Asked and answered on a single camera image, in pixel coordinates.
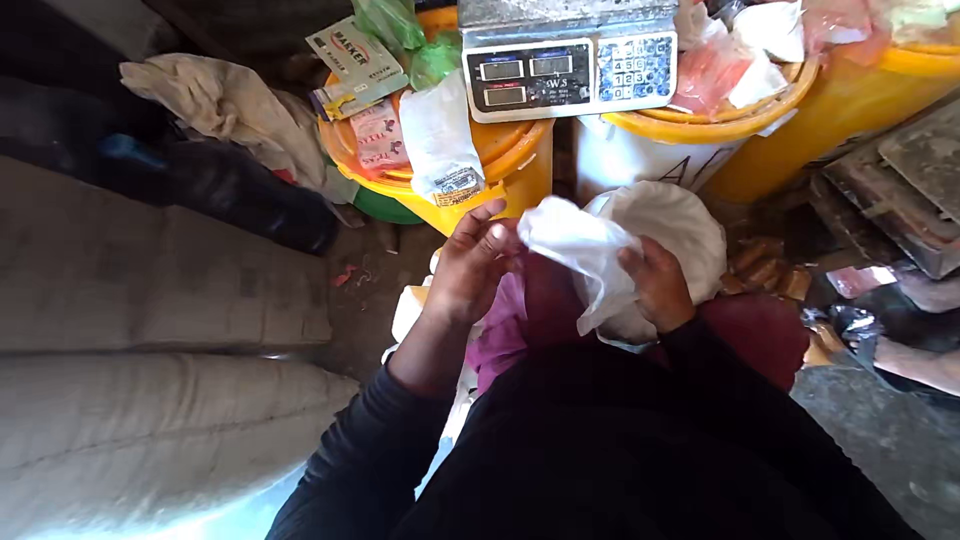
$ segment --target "hand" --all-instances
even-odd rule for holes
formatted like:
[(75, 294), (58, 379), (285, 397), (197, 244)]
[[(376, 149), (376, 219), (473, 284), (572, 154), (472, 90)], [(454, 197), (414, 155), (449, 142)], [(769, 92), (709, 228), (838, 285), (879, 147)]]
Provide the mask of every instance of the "hand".
[(620, 266), (636, 283), (636, 302), (643, 316), (663, 334), (673, 331), (696, 314), (684, 271), (677, 258), (650, 236), (641, 236), (643, 255), (631, 248), (616, 253)]
[(522, 249), (516, 219), (490, 221), (506, 207), (503, 199), (488, 201), (460, 220), (440, 251), (423, 315), (470, 326), (487, 314), (500, 278)]

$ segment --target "person's right hand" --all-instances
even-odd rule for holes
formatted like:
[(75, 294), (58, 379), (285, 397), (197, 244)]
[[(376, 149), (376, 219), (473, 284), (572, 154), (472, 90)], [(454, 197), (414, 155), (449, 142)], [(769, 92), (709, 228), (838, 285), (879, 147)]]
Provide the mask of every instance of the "person's right hand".
[(641, 236), (643, 255), (632, 248), (616, 253), (620, 266), (636, 283), (643, 316), (663, 334), (673, 331), (696, 314), (684, 271), (677, 258), (650, 236)]

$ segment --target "white bucket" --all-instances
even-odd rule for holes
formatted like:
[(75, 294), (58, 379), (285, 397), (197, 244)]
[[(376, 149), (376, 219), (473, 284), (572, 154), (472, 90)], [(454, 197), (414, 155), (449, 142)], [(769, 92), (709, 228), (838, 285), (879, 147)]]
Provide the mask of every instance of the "white bucket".
[(748, 137), (713, 144), (667, 144), (633, 134), (599, 114), (573, 123), (577, 202), (641, 180), (696, 192)]

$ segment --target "person's left hand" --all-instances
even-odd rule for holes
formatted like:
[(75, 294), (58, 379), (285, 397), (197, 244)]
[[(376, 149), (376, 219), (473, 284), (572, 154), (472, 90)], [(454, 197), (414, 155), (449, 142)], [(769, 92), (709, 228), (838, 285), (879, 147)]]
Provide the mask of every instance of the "person's left hand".
[(506, 201), (496, 199), (461, 218), (440, 251), (423, 315), (470, 326), (487, 314), (500, 278), (513, 268), (514, 256), (523, 249), (516, 219), (491, 221), (506, 207)]

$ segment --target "digital weighing scale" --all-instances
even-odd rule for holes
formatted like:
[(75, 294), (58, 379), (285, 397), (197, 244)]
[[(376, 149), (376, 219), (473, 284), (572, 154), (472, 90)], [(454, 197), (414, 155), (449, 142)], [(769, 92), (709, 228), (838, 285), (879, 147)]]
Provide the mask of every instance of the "digital weighing scale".
[(677, 87), (677, 0), (460, 0), (481, 123), (663, 107)]

